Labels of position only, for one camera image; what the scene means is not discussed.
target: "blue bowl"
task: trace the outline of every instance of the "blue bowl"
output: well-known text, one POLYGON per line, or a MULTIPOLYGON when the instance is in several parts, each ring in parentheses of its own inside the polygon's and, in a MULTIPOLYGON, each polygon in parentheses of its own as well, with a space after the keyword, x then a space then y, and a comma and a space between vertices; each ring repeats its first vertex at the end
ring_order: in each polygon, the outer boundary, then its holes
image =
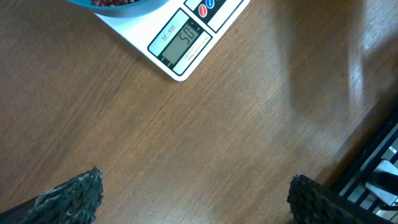
POLYGON ((140 0, 138 2, 125 4, 123 6, 94 6, 91 0, 66 0, 78 6, 84 7, 109 17, 137 17, 148 14, 160 6, 164 5, 168 0, 140 0))

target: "wooden table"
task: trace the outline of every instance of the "wooden table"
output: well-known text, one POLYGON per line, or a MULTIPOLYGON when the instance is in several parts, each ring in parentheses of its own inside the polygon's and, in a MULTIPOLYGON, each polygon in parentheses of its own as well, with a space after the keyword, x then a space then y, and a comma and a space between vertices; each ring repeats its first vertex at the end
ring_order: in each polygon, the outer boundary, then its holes
POLYGON ((398 92, 397 7, 252 0, 177 83, 84 9, 1 1, 0 211, 96 165, 96 223, 291 220, 291 178, 324 182, 398 92))

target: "red beans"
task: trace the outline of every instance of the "red beans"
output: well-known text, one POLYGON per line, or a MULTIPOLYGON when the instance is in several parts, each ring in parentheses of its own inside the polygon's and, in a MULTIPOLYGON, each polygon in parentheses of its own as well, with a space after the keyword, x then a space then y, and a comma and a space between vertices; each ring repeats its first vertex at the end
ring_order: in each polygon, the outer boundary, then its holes
POLYGON ((94 6, 122 6, 138 1, 140 0, 91 0, 94 6))

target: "lcd display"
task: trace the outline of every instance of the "lcd display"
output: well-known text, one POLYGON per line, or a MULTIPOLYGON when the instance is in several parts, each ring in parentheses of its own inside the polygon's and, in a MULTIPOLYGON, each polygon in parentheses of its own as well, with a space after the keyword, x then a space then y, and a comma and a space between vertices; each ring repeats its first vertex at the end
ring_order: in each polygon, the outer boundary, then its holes
POLYGON ((198 36, 198 32, 190 25, 186 24, 163 51, 162 56, 175 65, 177 60, 193 44, 198 36))

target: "white kitchen scale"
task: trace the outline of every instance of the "white kitchen scale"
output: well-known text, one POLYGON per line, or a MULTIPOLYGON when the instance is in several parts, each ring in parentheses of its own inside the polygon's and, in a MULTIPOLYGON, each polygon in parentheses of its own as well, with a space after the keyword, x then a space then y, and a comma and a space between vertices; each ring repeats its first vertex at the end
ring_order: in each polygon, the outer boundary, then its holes
POLYGON ((184 81, 249 1, 169 0, 133 18, 97 16, 174 80, 184 81))

